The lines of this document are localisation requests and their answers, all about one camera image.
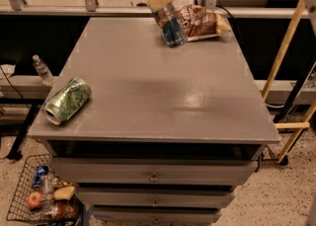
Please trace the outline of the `bottom drawer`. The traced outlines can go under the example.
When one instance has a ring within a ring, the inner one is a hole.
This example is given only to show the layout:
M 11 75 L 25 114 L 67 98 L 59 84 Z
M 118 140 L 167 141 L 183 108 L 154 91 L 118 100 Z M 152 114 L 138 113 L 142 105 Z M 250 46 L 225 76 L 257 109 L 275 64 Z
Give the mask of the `bottom drawer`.
M 114 208 L 94 207 L 91 209 L 96 219 L 105 221 L 141 221 L 141 222 L 184 222 L 215 223 L 221 216 L 219 210 L 211 209 L 154 209 L 154 208 Z

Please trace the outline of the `middle drawer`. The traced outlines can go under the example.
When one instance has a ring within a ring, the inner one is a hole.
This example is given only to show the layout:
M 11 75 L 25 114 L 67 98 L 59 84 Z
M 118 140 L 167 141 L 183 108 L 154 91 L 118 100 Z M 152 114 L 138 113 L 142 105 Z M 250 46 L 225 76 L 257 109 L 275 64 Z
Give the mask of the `middle drawer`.
M 235 197 L 229 191 L 138 188 L 79 188 L 79 199 L 90 205 L 224 208 Z

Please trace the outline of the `top drawer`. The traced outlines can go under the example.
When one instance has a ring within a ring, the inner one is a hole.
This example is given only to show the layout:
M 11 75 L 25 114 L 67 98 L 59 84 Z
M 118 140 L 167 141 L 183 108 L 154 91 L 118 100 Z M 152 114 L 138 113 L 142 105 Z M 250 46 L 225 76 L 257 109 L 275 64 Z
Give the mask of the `top drawer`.
M 52 158 L 49 164 L 76 184 L 239 186 L 257 169 L 256 161 Z

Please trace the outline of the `yellow sponge in basket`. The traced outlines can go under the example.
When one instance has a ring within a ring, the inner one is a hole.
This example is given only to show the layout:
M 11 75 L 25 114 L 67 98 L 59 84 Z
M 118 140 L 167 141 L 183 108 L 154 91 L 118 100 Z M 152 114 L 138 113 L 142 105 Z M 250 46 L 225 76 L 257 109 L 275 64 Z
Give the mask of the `yellow sponge in basket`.
M 64 187 L 58 188 L 54 194 L 53 198 L 55 200 L 70 200 L 75 193 L 75 187 Z

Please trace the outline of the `clear plastic water bottle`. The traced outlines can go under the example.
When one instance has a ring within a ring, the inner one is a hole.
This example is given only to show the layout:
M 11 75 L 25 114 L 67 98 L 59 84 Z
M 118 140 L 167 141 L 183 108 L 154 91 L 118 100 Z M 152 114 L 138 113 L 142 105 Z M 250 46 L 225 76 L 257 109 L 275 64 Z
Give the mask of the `clear plastic water bottle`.
M 53 76 L 46 63 L 38 55 L 33 56 L 33 66 L 41 77 L 42 83 L 46 86 L 52 86 Z

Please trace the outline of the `brown yellow chip bag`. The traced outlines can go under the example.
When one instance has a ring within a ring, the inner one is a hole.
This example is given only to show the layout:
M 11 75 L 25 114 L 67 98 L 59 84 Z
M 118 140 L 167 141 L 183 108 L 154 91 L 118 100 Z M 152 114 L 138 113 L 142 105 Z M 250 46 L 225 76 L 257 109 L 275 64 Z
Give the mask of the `brown yellow chip bag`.
M 199 5 L 186 5 L 176 11 L 188 41 L 214 38 L 228 33 L 231 28 L 217 13 Z

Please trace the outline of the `silver blue redbull can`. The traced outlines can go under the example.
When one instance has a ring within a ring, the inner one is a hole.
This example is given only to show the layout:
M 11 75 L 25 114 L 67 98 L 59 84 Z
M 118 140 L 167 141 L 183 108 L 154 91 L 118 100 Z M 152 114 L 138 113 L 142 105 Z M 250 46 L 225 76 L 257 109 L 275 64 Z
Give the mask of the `silver blue redbull can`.
M 167 4 L 164 8 L 154 12 L 153 15 L 161 30 L 162 38 L 169 47 L 177 47 L 187 41 L 172 4 Z

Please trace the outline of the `green soda can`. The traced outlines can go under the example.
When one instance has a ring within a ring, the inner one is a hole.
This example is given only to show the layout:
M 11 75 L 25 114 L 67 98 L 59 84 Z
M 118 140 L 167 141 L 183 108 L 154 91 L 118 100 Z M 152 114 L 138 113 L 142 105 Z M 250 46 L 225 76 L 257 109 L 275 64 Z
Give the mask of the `green soda can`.
M 42 113 L 50 123 L 61 125 L 73 117 L 91 95 L 90 86 L 83 79 L 74 77 L 44 103 Z

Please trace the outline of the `blue can in basket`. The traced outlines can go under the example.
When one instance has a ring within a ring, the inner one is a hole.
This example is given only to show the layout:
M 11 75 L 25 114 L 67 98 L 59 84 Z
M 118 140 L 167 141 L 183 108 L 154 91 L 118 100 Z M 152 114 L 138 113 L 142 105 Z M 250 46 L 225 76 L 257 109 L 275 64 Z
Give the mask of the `blue can in basket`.
M 33 188 L 38 188 L 40 186 L 40 178 L 48 174 L 48 166 L 41 165 L 36 168 L 34 179 L 32 183 Z

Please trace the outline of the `red apple in basket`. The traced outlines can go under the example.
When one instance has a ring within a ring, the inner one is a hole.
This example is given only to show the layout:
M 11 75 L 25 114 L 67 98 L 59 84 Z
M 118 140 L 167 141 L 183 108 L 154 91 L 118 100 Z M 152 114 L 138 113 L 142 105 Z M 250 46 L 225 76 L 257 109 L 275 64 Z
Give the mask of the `red apple in basket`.
M 41 203 L 41 193 L 38 191 L 32 192 L 28 197 L 29 209 L 35 209 L 40 207 Z

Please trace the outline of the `drawer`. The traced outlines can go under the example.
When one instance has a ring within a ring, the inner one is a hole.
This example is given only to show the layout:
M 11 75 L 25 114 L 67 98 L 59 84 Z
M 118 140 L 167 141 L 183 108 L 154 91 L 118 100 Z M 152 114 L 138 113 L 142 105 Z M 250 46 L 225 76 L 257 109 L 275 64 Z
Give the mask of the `drawer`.
M 154 208 L 114 208 L 94 207 L 91 209 L 96 219 L 105 221 L 141 221 L 141 222 L 184 222 L 215 223 L 221 216 L 219 210 L 211 209 L 154 209 Z
M 138 188 L 79 188 L 79 199 L 90 205 L 224 208 L 235 197 L 229 191 Z
M 239 186 L 257 169 L 256 161 L 52 158 L 49 164 L 76 184 Z

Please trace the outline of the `red snack bag in basket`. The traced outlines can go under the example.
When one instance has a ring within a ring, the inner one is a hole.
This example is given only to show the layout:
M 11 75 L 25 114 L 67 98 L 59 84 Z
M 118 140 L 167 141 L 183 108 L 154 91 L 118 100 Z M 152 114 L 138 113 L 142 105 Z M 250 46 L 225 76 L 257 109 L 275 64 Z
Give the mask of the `red snack bag in basket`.
M 70 203 L 58 202 L 51 210 L 51 217 L 56 220 L 74 219 L 78 216 L 78 206 Z

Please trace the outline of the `grey drawer cabinet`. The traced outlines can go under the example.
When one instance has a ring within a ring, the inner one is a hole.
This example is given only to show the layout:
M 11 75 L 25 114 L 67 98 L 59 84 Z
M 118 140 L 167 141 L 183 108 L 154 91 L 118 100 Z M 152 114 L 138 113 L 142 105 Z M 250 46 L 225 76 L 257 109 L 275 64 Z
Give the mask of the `grey drawer cabinet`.
M 57 87 L 79 77 L 85 107 L 30 136 L 52 158 L 256 161 L 279 140 L 235 36 L 168 47 L 150 18 L 93 18 Z M 229 191 L 241 186 L 76 184 L 79 188 Z

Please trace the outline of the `clear bottle in basket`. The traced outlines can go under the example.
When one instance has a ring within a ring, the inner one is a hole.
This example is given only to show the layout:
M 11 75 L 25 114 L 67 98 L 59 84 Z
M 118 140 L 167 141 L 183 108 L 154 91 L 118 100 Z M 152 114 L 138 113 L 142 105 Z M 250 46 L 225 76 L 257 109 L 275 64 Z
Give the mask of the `clear bottle in basket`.
M 53 206 L 53 174 L 40 177 L 41 207 L 50 209 Z

